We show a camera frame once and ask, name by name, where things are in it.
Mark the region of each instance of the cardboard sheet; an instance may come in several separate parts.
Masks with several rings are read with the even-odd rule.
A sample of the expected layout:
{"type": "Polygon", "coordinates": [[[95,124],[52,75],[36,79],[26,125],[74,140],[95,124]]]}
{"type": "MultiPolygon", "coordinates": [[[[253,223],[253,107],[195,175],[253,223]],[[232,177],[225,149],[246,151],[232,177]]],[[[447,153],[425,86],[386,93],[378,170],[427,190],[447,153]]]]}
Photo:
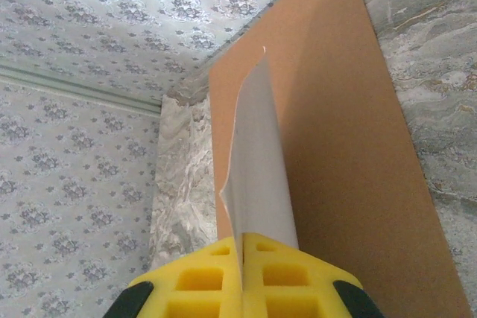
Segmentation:
{"type": "MultiPolygon", "coordinates": [[[[386,317],[471,317],[363,0],[279,0],[214,65],[216,193],[263,46],[301,250],[358,277],[386,317]]],[[[217,213],[230,235],[219,198],[217,213]]]]}
{"type": "Polygon", "coordinates": [[[221,198],[237,257],[242,234],[259,233],[298,248],[268,62],[262,58],[237,98],[227,181],[221,198]]]}

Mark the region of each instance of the patterned wallpaper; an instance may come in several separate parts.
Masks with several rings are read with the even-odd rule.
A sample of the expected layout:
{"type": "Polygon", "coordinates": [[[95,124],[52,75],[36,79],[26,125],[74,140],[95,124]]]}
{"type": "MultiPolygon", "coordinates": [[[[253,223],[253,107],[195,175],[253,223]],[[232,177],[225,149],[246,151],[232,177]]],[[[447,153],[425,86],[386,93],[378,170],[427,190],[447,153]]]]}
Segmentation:
{"type": "Polygon", "coordinates": [[[0,0],[0,60],[160,99],[271,1],[0,0]]]}
{"type": "Polygon", "coordinates": [[[101,317],[148,268],[156,118],[0,83],[0,317],[101,317]]]}

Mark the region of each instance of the square holes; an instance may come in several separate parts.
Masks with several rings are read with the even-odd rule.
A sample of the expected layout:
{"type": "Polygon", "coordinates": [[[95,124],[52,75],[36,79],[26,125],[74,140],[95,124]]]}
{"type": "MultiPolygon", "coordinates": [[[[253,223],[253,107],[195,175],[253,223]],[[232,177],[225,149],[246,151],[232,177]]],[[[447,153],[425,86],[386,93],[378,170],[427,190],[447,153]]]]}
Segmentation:
{"type": "Polygon", "coordinates": [[[274,296],[267,298],[267,318],[323,318],[314,297],[274,296]]]}
{"type": "Polygon", "coordinates": [[[267,264],[263,267],[263,285],[308,286],[308,273],[298,264],[267,264]]]}
{"type": "Polygon", "coordinates": [[[272,252],[272,251],[275,251],[275,248],[272,247],[271,245],[268,245],[268,244],[264,244],[262,242],[259,242],[257,245],[256,245],[256,250],[257,251],[268,251],[268,252],[272,252]]]}
{"type": "Polygon", "coordinates": [[[171,301],[165,318],[219,318],[220,302],[171,301]]]}
{"type": "Polygon", "coordinates": [[[211,253],[212,256],[226,256],[230,254],[230,248],[225,246],[211,253]]]}
{"type": "Polygon", "coordinates": [[[223,278],[218,268],[191,268],[180,274],[176,290],[221,290],[223,278]]]}

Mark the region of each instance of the brown cardboard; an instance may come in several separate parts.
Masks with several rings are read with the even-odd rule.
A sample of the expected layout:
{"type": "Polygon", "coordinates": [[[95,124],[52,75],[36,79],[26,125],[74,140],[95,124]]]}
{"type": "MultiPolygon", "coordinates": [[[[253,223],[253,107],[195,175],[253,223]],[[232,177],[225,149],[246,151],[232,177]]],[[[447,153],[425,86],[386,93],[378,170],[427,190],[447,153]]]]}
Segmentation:
{"type": "Polygon", "coordinates": [[[363,0],[279,0],[214,65],[215,192],[263,46],[301,250],[356,275],[386,317],[471,317],[363,0]]]}

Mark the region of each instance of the black rubber grip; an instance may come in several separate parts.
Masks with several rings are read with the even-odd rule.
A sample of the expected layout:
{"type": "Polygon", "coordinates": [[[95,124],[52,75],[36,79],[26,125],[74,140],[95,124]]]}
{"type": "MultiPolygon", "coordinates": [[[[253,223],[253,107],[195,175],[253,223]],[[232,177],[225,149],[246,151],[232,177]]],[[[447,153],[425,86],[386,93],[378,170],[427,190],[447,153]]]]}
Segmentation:
{"type": "Polygon", "coordinates": [[[152,282],[140,282],[121,292],[103,318],[137,318],[142,306],[151,295],[152,282]]]}
{"type": "Polygon", "coordinates": [[[361,288],[346,281],[334,281],[333,285],[352,318],[385,318],[361,288]]]}

